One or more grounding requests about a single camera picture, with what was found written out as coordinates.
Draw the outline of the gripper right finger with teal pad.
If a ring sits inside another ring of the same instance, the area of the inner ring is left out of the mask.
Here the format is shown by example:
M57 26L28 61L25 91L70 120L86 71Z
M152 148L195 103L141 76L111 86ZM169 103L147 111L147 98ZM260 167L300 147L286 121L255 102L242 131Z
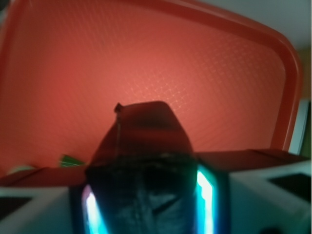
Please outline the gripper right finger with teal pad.
M281 150L200 152L197 234L309 234L312 161Z

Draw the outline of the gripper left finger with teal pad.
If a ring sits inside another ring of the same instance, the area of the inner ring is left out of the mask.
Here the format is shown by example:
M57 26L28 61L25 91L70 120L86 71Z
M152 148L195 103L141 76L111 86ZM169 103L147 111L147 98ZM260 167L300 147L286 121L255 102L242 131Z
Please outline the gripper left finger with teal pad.
M106 234L84 166L15 172L0 179L2 234Z

